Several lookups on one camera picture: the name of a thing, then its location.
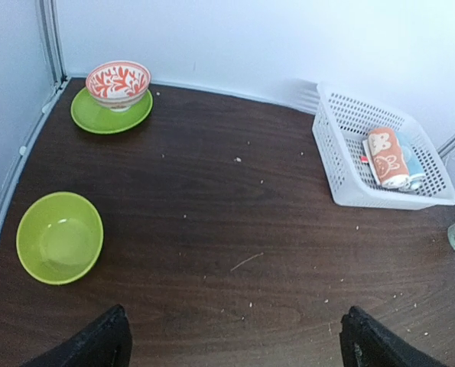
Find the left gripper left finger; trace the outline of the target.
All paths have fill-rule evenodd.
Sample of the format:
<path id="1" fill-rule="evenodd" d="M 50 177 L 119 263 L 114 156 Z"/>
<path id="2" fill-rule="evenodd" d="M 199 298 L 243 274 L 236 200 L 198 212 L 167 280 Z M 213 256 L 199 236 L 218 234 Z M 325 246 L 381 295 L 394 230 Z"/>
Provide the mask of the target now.
<path id="1" fill-rule="evenodd" d="M 24 366 L 128 366 L 132 334 L 125 308 L 116 304 L 77 334 Z"/>

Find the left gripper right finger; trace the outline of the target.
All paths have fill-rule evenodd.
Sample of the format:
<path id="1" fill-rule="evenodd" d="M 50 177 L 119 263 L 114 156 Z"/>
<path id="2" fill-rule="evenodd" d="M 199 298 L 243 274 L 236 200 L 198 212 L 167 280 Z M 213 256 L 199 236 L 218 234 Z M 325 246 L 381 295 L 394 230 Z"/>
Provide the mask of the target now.
<path id="1" fill-rule="evenodd" d="M 341 320 L 340 348 L 344 367 L 435 366 L 445 364 L 395 335 L 361 307 L 352 306 Z"/>

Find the blue patterned towel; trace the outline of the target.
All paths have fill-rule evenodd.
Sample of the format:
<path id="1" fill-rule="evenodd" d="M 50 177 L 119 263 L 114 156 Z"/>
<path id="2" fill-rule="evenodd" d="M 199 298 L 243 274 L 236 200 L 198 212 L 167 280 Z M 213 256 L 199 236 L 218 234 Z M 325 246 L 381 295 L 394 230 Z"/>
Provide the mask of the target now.
<path id="1" fill-rule="evenodd" d="M 403 159 L 409 171 L 409 178 L 406 184 L 403 187 L 400 187 L 399 190 L 402 192 L 417 190 L 424 183 L 424 168 L 422 167 L 418 156 L 415 154 L 408 136 L 403 132 L 396 132 L 395 135 L 402 149 Z"/>

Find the orange bunny towel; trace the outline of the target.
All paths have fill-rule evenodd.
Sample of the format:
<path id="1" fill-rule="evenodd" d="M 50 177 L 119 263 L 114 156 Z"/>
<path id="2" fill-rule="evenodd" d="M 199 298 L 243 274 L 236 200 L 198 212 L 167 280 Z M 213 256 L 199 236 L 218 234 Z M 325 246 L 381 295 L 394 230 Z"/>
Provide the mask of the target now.
<path id="1" fill-rule="evenodd" d="M 375 181 L 380 187 L 396 190 L 403 187 L 409 171 L 402 149 L 391 128 L 375 128 L 362 142 Z"/>

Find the white plastic basket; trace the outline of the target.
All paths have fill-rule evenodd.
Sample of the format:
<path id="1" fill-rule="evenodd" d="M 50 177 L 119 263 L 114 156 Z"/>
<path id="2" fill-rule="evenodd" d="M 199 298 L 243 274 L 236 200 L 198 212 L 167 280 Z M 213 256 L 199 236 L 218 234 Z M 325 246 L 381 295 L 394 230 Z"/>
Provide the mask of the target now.
<path id="1" fill-rule="evenodd" d="M 409 114 L 327 83 L 312 132 L 333 201 L 341 206 L 419 210 L 455 205 L 436 148 Z"/>

